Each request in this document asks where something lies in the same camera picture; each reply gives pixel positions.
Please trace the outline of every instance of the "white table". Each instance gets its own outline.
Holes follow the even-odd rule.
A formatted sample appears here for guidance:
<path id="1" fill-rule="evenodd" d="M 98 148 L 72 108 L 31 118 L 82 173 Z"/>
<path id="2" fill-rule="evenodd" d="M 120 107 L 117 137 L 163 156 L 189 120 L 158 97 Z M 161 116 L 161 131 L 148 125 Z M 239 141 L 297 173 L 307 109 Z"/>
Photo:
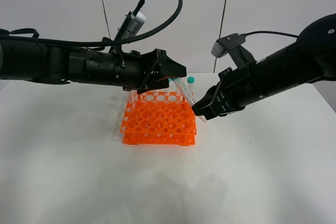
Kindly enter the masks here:
<path id="1" fill-rule="evenodd" d="M 193 74 L 199 99 L 216 74 Z M 0 223 L 336 223 L 336 114 L 312 85 L 198 121 L 192 147 L 123 145 L 121 88 L 0 92 Z"/>

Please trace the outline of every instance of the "test tube rack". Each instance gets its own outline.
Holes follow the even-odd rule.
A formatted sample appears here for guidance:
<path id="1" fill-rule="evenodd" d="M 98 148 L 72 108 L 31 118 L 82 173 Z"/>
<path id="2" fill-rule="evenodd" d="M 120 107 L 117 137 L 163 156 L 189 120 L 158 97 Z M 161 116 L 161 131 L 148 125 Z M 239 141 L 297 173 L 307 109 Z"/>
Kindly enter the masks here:
<path id="1" fill-rule="evenodd" d="M 120 132 L 124 144 L 195 145 L 195 115 L 176 92 L 136 94 L 127 102 Z"/>

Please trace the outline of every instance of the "tube cap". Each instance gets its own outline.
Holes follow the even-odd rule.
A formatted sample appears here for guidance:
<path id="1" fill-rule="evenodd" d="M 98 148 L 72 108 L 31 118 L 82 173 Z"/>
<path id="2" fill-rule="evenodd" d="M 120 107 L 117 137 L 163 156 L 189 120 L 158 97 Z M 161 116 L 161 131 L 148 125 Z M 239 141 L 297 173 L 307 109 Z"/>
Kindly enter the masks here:
<path id="1" fill-rule="evenodd" d="M 192 77 L 192 76 L 190 76 L 190 77 L 188 77 L 187 82 L 190 83 L 190 84 L 192 84 L 192 83 L 195 82 L 195 78 Z"/>

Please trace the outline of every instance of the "teal cap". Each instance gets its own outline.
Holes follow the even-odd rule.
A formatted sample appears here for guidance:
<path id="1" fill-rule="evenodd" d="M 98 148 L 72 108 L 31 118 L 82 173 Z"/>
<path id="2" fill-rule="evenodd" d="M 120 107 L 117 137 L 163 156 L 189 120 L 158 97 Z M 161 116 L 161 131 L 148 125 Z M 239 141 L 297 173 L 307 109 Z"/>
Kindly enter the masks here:
<path id="1" fill-rule="evenodd" d="M 190 76 L 190 77 L 188 77 L 187 82 L 190 83 L 190 84 L 192 84 L 192 83 L 195 82 L 195 78 L 192 77 L 192 76 Z"/>

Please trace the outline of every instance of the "white tabletop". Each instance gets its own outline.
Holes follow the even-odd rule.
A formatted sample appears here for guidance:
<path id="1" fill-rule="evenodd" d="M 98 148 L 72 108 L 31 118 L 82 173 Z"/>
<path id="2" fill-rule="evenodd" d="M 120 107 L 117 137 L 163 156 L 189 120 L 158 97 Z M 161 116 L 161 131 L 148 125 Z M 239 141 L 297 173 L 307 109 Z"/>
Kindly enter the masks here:
<path id="1" fill-rule="evenodd" d="M 193 74 L 196 98 L 218 81 Z M 303 85 L 207 123 L 196 145 L 123 145 L 121 88 L 0 92 L 0 223 L 336 223 L 336 114 Z"/>

